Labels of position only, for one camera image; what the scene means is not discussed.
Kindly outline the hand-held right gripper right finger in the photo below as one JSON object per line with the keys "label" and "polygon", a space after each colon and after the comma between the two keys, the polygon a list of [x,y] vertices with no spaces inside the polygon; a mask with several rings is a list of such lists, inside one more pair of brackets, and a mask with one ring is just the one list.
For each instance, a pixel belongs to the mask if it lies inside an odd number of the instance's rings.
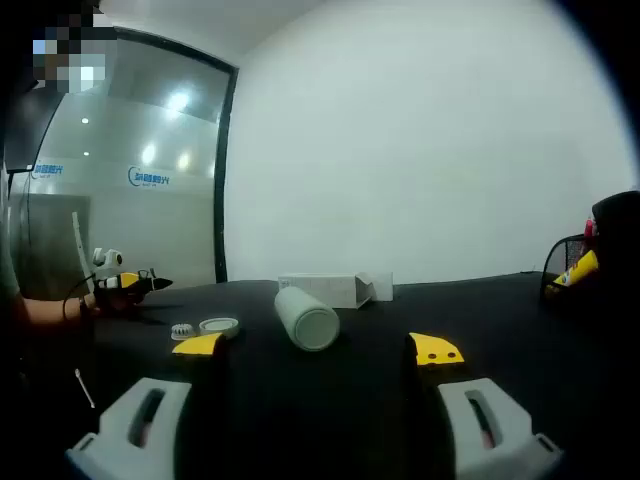
{"label": "hand-held right gripper right finger", "polygon": [[564,452],[529,412],[477,377],[448,340],[417,332],[403,352],[408,470],[418,479],[546,479]]}

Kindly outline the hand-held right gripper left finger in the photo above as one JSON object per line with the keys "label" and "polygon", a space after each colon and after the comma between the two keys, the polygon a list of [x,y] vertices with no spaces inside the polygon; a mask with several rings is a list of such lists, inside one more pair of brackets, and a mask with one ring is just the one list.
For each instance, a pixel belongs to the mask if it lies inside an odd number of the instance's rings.
{"label": "hand-held right gripper left finger", "polygon": [[178,343],[65,453],[73,479],[207,479],[223,450],[228,340]]}

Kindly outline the person's left hand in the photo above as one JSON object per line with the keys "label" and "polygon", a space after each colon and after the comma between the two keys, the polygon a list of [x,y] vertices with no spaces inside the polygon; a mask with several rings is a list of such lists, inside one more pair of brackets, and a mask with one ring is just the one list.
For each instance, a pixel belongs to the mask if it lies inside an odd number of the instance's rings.
{"label": "person's left hand", "polygon": [[95,289],[80,300],[81,312],[91,316],[118,316],[130,312],[144,295],[123,289]]}

